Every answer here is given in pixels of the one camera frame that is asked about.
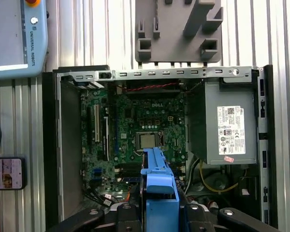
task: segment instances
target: pink sticker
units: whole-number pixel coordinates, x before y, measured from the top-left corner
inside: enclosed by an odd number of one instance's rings
[[[229,157],[229,156],[224,156],[223,159],[224,159],[225,161],[227,161],[227,162],[230,162],[230,163],[233,163],[233,162],[234,162],[234,159],[231,158],[231,157]]]

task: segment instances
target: green circuit board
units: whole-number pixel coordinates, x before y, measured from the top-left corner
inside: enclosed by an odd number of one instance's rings
[[[173,99],[131,100],[125,94],[109,99],[104,89],[83,90],[83,179],[97,181],[99,192],[127,192],[129,180],[118,178],[116,166],[140,165],[146,147],[159,146],[170,163],[184,163],[184,102],[181,94]]]
[[[183,95],[173,99],[116,99],[115,155],[119,163],[142,162],[144,148],[158,146],[169,162],[186,160]]]

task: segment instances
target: blue plastic bracket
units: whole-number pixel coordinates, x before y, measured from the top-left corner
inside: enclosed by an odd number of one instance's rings
[[[146,200],[147,232],[179,231],[179,197],[174,175],[163,152],[158,148],[146,148],[148,168],[141,174],[146,178],[146,191],[152,194],[169,194],[167,199]]]
[[[174,175],[163,152],[158,147],[144,149],[144,152],[147,152],[148,168],[142,169],[141,174],[147,175],[147,192],[173,194]]]

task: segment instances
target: red emergency stop button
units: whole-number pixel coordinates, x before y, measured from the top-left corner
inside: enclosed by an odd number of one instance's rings
[[[41,0],[25,0],[28,6],[36,7],[40,4]]]

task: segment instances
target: phone screen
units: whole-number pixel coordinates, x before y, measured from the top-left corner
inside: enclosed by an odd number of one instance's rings
[[[0,189],[21,189],[22,172],[22,159],[0,159]]]

